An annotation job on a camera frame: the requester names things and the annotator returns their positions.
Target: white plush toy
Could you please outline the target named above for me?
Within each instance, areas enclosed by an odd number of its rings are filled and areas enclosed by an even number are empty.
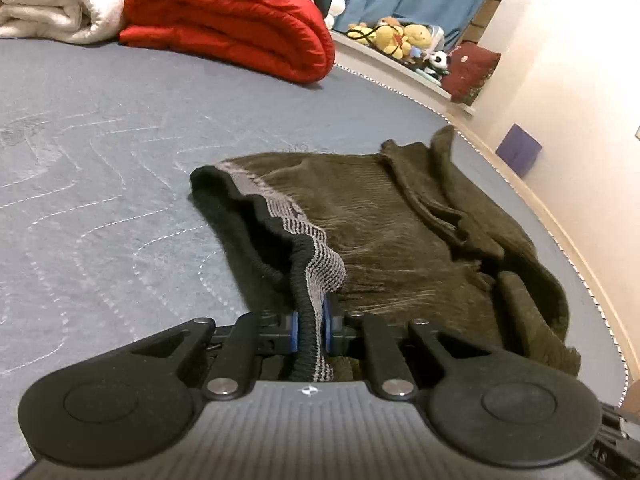
[[[346,4],[344,0],[331,0],[331,6],[329,7],[329,14],[324,19],[326,28],[328,28],[329,30],[334,28],[336,17],[340,16],[344,12],[345,8],[346,8]]]

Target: red comforter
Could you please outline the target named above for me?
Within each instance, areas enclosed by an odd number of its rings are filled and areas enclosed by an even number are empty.
[[[334,42],[311,0],[125,0],[120,41],[222,58],[297,83],[322,79]]]

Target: brown corduroy garment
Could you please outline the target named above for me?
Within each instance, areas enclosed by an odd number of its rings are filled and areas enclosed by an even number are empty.
[[[374,155],[263,153],[233,160],[325,229],[347,279],[344,310],[427,318],[577,375],[568,306],[532,241],[451,161],[454,130]]]

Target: mattress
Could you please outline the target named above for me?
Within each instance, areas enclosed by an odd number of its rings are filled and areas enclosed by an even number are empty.
[[[233,323],[261,301],[191,203],[194,168],[263,151],[372,153],[446,123],[338,67],[301,87],[116,44],[3,40],[0,59],[0,480],[31,461],[16,408],[33,381],[193,317]],[[625,367],[572,265],[463,137],[453,160],[532,238],[566,291],[579,378],[617,404]]]

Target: gray ribbed surface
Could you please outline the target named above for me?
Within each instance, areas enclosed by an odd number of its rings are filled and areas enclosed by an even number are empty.
[[[257,383],[212,402],[174,448],[137,465],[75,471],[39,463],[20,480],[595,480],[573,461],[510,471],[453,452],[415,408],[373,396],[364,383]]]
[[[374,153],[438,115],[343,70],[301,88],[173,52],[0,40],[0,480],[31,461],[15,412],[58,368],[198,316],[264,306],[189,200],[196,167],[278,150]],[[453,161],[511,214],[559,279],[580,378],[610,404],[622,362],[532,211],[462,138]]]

